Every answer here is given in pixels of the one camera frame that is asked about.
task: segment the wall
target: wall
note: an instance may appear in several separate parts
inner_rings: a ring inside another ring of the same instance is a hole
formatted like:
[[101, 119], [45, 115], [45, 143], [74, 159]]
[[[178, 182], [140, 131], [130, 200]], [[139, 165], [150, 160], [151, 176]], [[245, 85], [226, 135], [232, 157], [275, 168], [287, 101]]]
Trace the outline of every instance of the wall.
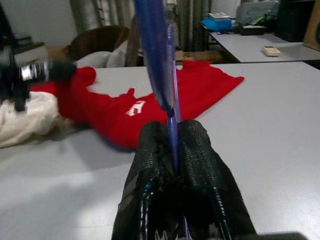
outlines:
[[235, 18], [241, 0], [212, 0], [212, 13], [225, 13]]
[[0, 0], [14, 32], [35, 42], [67, 45], [77, 35], [69, 0]]

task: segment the gray table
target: gray table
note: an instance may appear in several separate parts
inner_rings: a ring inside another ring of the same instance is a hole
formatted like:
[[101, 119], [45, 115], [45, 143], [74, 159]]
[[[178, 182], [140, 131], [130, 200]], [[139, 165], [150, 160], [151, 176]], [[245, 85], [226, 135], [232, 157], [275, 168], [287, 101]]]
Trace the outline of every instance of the gray table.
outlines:
[[[245, 81], [197, 119], [230, 167], [258, 233], [320, 239], [320, 71], [219, 65]], [[96, 92], [151, 92], [144, 67], [97, 69]], [[134, 154], [93, 131], [0, 149], [1, 240], [109, 240]]]
[[[213, 32], [210, 35], [240, 63], [320, 60], [320, 51], [303, 46], [302, 42], [287, 42], [272, 34], [242, 36], [239, 34], [219, 35]], [[266, 56], [263, 53], [264, 46], [279, 49], [281, 55]]]

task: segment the small tan box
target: small tan box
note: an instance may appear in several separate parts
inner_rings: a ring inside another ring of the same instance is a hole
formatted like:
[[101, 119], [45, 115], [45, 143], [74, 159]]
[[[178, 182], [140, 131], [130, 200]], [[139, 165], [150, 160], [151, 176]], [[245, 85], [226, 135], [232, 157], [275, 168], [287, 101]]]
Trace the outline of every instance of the small tan box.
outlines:
[[268, 57], [278, 57], [281, 54], [281, 52], [277, 48], [275, 48], [273, 46], [265, 46], [263, 48], [263, 52]]

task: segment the table surface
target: table surface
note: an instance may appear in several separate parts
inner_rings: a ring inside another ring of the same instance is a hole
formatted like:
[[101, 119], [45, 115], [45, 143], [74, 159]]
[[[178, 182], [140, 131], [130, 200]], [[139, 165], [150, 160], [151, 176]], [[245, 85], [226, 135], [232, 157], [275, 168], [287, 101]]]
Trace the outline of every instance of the table surface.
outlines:
[[[320, 60], [320, 51], [303, 46], [302, 42], [287, 42], [273, 34], [242, 36], [239, 34], [217, 34], [211, 36], [240, 63], [293, 62]], [[266, 56], [264, 46], [281, 51], [280, 56]]]
[[[245, 81], [197, 119], [230, 167], [258, 233], [320, 239], [320, 71], [221, 64]], [[144, 67], [97, 69], [96, 92], [151, 92]], [[134, 154], [93, 130], [0, 149], [1, 240], [110, 239]]]

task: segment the red cloth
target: red cloth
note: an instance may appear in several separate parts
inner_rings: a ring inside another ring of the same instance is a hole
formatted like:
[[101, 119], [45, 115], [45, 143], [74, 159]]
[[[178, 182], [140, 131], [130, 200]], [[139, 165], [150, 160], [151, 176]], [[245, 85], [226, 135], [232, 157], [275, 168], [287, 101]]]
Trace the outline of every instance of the red cloth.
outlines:
[[[232, 77], [209, 62], [185, 61], [177, 71], [181, 119], [194, 119], [240, 84], [243, 77]], [[154, 94], [135, 98], [133, 88], [118, 97], [90, 92], [96, 79], [93, 68], [79, 68], [69, 81], [57, 81], [55, 94], [62, 116], [92, 126], [113, 144], [135, 149], [141, 128], [150, 121], [167, 122]]]

